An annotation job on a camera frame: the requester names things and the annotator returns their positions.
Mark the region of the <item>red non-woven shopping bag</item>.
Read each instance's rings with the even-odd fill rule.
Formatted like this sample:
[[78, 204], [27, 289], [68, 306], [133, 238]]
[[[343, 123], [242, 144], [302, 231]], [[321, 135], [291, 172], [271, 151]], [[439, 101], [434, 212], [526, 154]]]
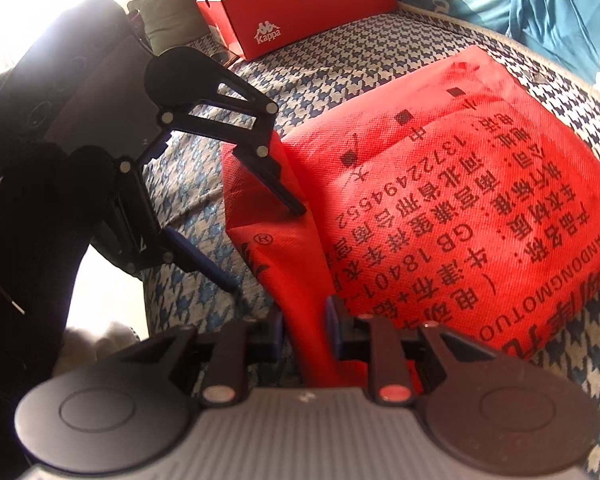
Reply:
[[274, 139], [295, 216], [222, 161], [227, 235], [282, 308], [311, 386], [359, 386], [326, 301], [396, 327], [449, 326], [518, 358], [600, 290], [600, 161], [478, 47]]

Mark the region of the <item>dark grey cushion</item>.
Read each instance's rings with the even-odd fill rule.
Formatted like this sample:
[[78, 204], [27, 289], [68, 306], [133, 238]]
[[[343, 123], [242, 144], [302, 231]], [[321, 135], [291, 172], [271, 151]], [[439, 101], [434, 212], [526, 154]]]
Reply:
[[155, 55], [210, 34], [195, 0], [131, 0], [126, 7], [140, 14]]

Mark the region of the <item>houndstooth woven bed mat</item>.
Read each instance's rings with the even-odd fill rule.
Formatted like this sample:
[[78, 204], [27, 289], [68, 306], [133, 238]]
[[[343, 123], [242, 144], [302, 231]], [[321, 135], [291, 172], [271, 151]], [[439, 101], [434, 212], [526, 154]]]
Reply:
[[[564, 70], [510, 40], [475, 26], [404, 10], [347, 24], [269, 54], [239, 62], [234, 73], [279, 107], [276, 139], [294, 127], [396, 78], [470, 47], [486, 51], [530, 96], [570, 128], [600, 161], [600, 99]], [[226, 232], [222, 161], [230, 148], [176, 134], [145, 178], [159, 219], [177, 229], [238, 279], [245, 297], [227, 294], [174, 266], [145, 275], [147, 321], [152, 334], [181, 324], [204, 333], [227, 322], [265, 314], [276, 304]], [[600, 407], [600, 290], [543, 349], [524, 358], [579, 385]], [[275, 364], [253, 364], [253, 387], [317, 387], [302, 378], [290, 336]], [[585, 464], [600, 479], [600, 433]]]

